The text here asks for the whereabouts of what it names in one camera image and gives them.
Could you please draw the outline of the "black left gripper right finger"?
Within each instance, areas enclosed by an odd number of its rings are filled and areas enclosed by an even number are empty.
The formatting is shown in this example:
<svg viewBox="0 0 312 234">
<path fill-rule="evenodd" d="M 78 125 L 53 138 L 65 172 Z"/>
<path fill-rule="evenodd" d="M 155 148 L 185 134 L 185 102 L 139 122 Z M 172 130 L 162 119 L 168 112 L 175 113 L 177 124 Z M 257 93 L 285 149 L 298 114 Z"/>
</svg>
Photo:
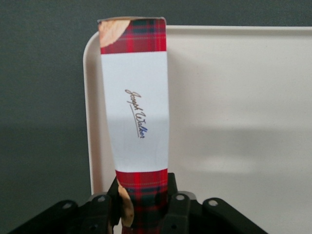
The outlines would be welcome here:
<svg viewBox="0 0 312 234">
<path fill-rule="evenodd" d="M 191 201 L 194 193 L 177 189 L 174 173 L 168 173 L 168 210 L 161 223 L 161 234 L 188 234 Z"/>
</svg>

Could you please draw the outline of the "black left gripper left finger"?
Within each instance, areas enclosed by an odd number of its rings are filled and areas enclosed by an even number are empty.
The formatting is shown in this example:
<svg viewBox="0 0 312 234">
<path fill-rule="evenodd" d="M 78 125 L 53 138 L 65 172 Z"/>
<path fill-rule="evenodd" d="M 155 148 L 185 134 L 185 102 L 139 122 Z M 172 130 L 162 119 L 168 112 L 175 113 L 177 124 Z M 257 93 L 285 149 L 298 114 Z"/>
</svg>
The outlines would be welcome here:
<svg viewBox="0 0 312 234">
<path fill-rule="evenodd" d="M 85 233 L 113 234 L 114 227 L 119 224 L 121 217 L 121 198 L 117 179 L 113 180 L 107 192 L 91 196 L 87 205 Z"/>
</svg>

